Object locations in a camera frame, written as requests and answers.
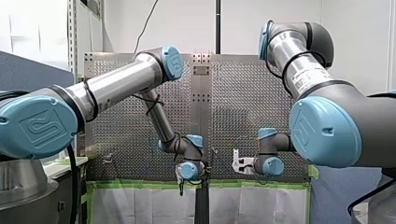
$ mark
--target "black pole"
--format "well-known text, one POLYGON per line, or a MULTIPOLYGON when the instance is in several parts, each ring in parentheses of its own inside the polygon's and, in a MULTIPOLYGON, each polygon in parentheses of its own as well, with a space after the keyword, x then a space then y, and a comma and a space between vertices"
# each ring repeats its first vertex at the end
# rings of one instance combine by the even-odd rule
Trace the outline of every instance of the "black pole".
POLYGON ((195 191, 195 219, 194 224, 209 223, 209 183, 202 180, 201 188, 195 191))
POLYGON ((216 54, 221 54, 221 0, 216 0, 216 54))

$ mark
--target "blue joint cap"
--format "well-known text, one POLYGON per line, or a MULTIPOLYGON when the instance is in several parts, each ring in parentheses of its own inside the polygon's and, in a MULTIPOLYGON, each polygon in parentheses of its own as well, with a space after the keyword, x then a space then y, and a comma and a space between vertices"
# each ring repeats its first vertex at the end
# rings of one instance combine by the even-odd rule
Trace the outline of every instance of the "blue joint cap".
POLYGON ((198 148, 202 148, 204 145, 204 139, 201 135, 187 134, 186 137, 198 148))
POLYGON ((163 149, 163 142, 161 142, 161 140, 158 140, 158 145, 157 148, 163 152, 165 152, 165 149, 163 149))
POLYGON ((259 140, 262 140, 263 138, 272 136, 276 133, 277 133, 277 131, 275 128, 260 128, 259 129, 259 140))
POLYGON ((64 150, 77 133, 74 111, 49 96, 22 96, 0 107, 0 153, 43 159, 64 150))
POLYGON ((361 134, 338 104, 308 96, 290 111, 290 137, 299 154, 316 165, 345 168, 361 155, 361 134))
POLYGON ((196 165, 190 161, 183 162, 178 170, 180 175, 185 180, 196 180, 199 177, 199 171, 196 165))
POLYGON ((264 24, 262 27, 262 30, 260 32, 260 40, 259 40, 259 59, 260 60, 266 60, 266 51, 267 51, 267 23, 264 24))
POLYGON ((270 157, 262 164, 262 172, 265 175, 282 175, 285 171, 285 163, 278 157, 270 157))
POLYGON ((184 63, 177 48, 171 45, 164 46, 162 57, 166 76, 171 81, 178 80, 183 74, 184 63))

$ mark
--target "metal pegboard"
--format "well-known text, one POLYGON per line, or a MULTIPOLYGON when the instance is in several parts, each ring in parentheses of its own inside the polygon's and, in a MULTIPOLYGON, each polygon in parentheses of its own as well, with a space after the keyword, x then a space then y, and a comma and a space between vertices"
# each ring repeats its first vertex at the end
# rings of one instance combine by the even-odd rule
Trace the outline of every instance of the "metal pegboard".
MULTIPOLYGON (((133 59, 133 54, 85 56, 86 77, 133 59)), ((260 127, 286 132, 291 99, 281 81, 255 56, 186 54, 183 59, 182 79, 158 88, 174 130, 204 137, 213 163, 212 178, 247 178, 232 169, 233 148, 240 149, 241 157, 252 157, 258 145, 251 138, 256 138, 260 127)), ((145 112, 139 100, 128 98, 87 126, 86 148, 96 154, 90 162, 89 179, 175 180, 173 155, 157 150, 158 137, 145 112)), ((304 162, 291 153, 281 153, 281 157, 286 172, 278 180, 305 181, 304 162)))
MULTIPOLYGON (((130 63, 133 54, 87 53, 85 76, 95 77, 130 63)), ((191 133, 191 64, 185 59, 180 80, 157 88, 176 132, 191 133)), ((86 144, 95 154, 89 179, 175 180, 174 156, 157 149, 155 133, 143 103, 130 97, 101 113, 86 128, 86 144)))
MULTIPOLYGON (((247 178, 233 171, 233 149, 240 157, 257 153, 258 130, 273 127, 288 131, 292 100, 280 79, 272 76, 257 56, 212 56, 211 127, 209 151, 213 178, 247 178)), ((304 181, 307 165, 292 153, 280 153, 285 162, 284 181, 304 181)))

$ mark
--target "green tape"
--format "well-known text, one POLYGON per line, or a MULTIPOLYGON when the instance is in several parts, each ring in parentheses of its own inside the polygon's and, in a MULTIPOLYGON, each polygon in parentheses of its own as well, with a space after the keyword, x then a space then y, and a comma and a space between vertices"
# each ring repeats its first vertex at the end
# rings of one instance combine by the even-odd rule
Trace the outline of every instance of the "green tape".
MULTIPOLYGON (((76 157, 76 162, 83 161, 87 159, 86 157, 76 157)), ((70 165, 70 160, 69 159, 62 159, 59 161, 59 164, 61 165, 70 165)))
POLYGON ((87 202, 87 194, 81 195, 81 204, 87 202))
MULTIPOLYGON (((255 180, 217 180, 211 179, 209 183, 212 189, 228 189, 228 188, 242 188, 254 187, 265 189, 299 189, 306 190, 307 208, 306 208, 306 224, 309 224, 309 209, 311 198, 311 185, 306 183, 287 183, 268 181, 267 184, 261 185, 255 180)), ((200 186, 185 183, 184 189, 197 189, 200 186)), ((92 215, 92 194, 95 189, 178 189, 176 181, 148 181, 148 180, 129 180, 129 179, 116 179, 104 181, 89 181, 87 182, 87 195, 88 202, 88 223, 91 223, 92 215)))
POLYGON ((314 177, 314 179, 319 179, 319 170, 315 165, 308 165, 308 175, 314 177))
POLYGON ((87 213, 88 213, 87 220, 88 220, 88 223, 91 223, 93 190, 94 190, 94 188, 91 188, 90 185, 87 184, 87 194, 85 197, 87 199, 87 213))
POLYGON ((305 220, 306 224, 309 224, 310 219, 310 209, 311 209, 311 185, 309 184, 309 188, 306 189, 306 209, 305 209, 305 220))

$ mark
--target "cable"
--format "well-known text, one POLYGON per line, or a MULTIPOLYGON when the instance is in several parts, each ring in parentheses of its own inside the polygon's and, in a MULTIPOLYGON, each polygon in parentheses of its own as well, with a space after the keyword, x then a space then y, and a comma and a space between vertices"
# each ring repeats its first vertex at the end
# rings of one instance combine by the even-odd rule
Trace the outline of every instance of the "cable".
POLYGON ((174 152, 175 152, 175 157, 174 157, 174 161, 176 161, 177 155, 178 155, 178 151, 180 150, 180 146, 181 146, 181 135, 180 133, 175 133, 176 136, 176 142, 174 143, 174 152))
POLYGON ((70 224, 75 224, 78 208, 78 170, 76 157, 71 144, 67 147, 67 154, 69 154, 70 169, 72 171, 72 212, 70 215, 70 224))
POLYGON ((93 101, 93 115, 92 115, 91 119, 87 120, 87 122, 91 122, 98 117, 99 105, 98 105, 98 102, 96 101, 95 95, 93 95, 93 92, 91 91, 90 86, 88 85, 88 80, 86 78, 84 78, 83 83, 84 83, 85 91, 88 93, 88 95, 90 95, 90 97, 93 101))
POLYGON ((323 56, 321 53, 319 53, 319 52, 317 52, 317 51, 306 50, 306 51, 297 53, 297 54, 295 54, 294 56, 292 56, 292 57, 286 62, 285 67, 283 68, 283 72, 282 72, 282 84, 283 84, 283 88, 285 88, 285 91, 286 91, 289 95, 291 95, 291 91, 290 91, 290 89, 289 89, 289 87, 288 87, 288 85, 287 85, 287 82, 286 82, 286 73, 287 73, 288 68, 289 68, 289 66, 291 65, 291 63, 292 63, 294 60, 296 60, 296 59, 298 59, 298 58, 304 56, 305 54, 311 54, 311 55, 314 55, 314 54, 315 54, 315 55, 318 55, 319 58, 322 60, 322 66, 323 66, 323 67, 326 67, 326 63, 327 63, 327 62, 326 62, 326 59, 324 58, 324 56, 323 56))
POLYGON ((275 73, 272 71, 269 63, 268 63, 268 45, 269 45, 269 40, 270 40, 270 26, 274 24, 274 21, 269 20, 267 22, 267 27, 265 28, 265 33, 267 35, 267 38, 265 39, 265 46, 264 46, 264 55, 265 55, 265 66, 267 67, 268 71, 277 78, 282 78, 282 76, 280 76, 279 74, 275 73))
POLYGON ((154 8, 157 6, 157 3, 158 3, 158 0, 156 0, 154 2, 154 5, 152 6, 151 11, 148 14, 148 18, 146 19, 146 23, 145 23, 145 26, 143 27, 142 33, 137 38, 136 47, 134 48, 134 53, 136 53, 137 52, 137 48, 139 48, 140 37, 142 37, 142 35, 145 33, 146 27, 148 26, 148 23, 149 23, 149 19, 151 18, 152 12, 154 11, 154 8))
POLYGON ((3 93, 0 93, 0 101, 10 99, 10 98, 19 97, 19 96, 25 95, 27 93, 29 93, 29 91, 6 91, 3 93))
POLYGON ((142 100, 142 101, 154 103, 154 104, 148 109, 148 111, 146 111, 146 116, 149 115, 149 112, 155 107, 156 104, 160 104, 160 105, 162 105, 162 106, 165 105, 163 102, 160 101, 160 97, 161 97, 160 94, 157 95, 157 98, 155 98, 155 100, 145 99, 145 98, 140 97, 140 96, 138 96, 138 95, 132 95, 132 96, 133 96, 134 98, 139 99, 139 100, 142 100))
MULTIPOLYGON (((259 152, 257 152, 255 155, 254 155, 254 160, 253 160, 253 164, 255 164, 256 163, 256 160, 258 159, 258 156, 259 155, 259 152)), ((265 180, 265 183, 262 183, 261 181, 260 181, 260 179, 259 179, 259 175, 256 173, 256 170, 254 169, 254 172, 253 172, 253 175, 254 175, 254 178, 256 179, 256 181, 260 184, 260 185, 266 185, 266 184, 268 184, 268 176, 267 175, 265 175, 265 177, 266 177, 266 179, 264 179, 265 180)))
POLYGON ((359 204, 359 203, 362 203, 362 202, 365 201, 366 199, 375 196, 377 193, 383 191, 384 189, 389 188, 389 187, 392 186, 393 183, 395 183, 395 182, 396 182, 396 178, 390 180, 388 183, 384 184, 383 186, 381 186, 381 187, 379 187, 379 188, 377 188, 377 189, 374 189, 374 190, 368 192, 367 194, 363 195, 362 197, 360 197, 360 198, 359 198, 358 200, 356 200, 355 202, 351 203, 351 204, 347 207, 347 211, 348 211, 349 215, 352 216, 352 210, 353 210, 353 207, 355 207, 355 205, 357 205, 357 204, 359 204))

